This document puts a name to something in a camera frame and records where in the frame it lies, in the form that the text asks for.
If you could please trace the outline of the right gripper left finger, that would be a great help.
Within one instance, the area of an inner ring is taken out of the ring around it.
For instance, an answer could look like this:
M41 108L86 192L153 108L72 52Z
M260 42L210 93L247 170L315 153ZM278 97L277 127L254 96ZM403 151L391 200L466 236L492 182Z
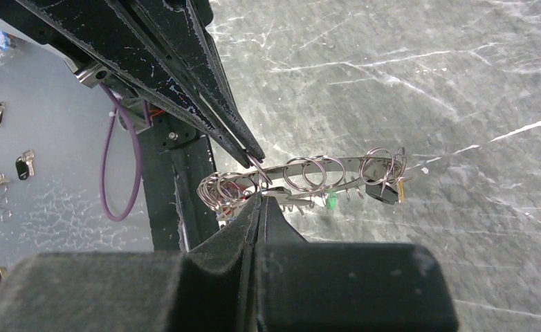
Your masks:
M0 283L0 331L256 331L262 197L189 252L42 253Z

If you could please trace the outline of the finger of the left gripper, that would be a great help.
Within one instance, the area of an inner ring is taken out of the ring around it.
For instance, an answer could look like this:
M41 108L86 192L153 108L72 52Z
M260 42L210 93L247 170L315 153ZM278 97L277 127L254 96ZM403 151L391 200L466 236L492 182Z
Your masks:
M131 7L164 52L165 65L188 95L192 121L236 161L265 153L240 115L212 36L209 1L133 1Z

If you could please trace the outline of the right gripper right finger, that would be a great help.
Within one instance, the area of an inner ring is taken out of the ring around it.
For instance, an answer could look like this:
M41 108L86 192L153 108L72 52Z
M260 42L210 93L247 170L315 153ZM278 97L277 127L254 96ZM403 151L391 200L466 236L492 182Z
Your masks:
M457 331L441 266L414 243L308 242L275 199L257 205L260 331Z

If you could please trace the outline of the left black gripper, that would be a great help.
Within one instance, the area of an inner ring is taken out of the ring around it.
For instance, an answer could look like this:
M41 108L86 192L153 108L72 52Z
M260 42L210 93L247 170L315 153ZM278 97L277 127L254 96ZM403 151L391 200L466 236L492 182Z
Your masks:
M132 3L0 1L0 30L62 59L96 59L142 98L201 131L191 119L188 94L175 82L162 48Z

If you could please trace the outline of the silver disc keyring with keys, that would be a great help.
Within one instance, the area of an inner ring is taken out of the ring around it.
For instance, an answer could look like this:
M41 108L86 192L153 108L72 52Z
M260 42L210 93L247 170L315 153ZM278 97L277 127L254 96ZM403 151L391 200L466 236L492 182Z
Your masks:
M250 172L214 172L201 180L196 193L220 225L233 221L257 194L275 198L283 210L299 212L316 205L332 209L339 194L347 200L356 194L394 205L404 195L406 167L404 147L376 147L342 158L300 156L268 168L255 163Z

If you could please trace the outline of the key with black tag floor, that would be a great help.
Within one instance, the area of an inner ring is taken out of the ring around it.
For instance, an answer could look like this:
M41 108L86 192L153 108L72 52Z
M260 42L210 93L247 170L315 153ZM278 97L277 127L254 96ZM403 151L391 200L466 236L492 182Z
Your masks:
M29 149L23 152L15 161L18 179L25 181L35 175L34 161L35 153Z

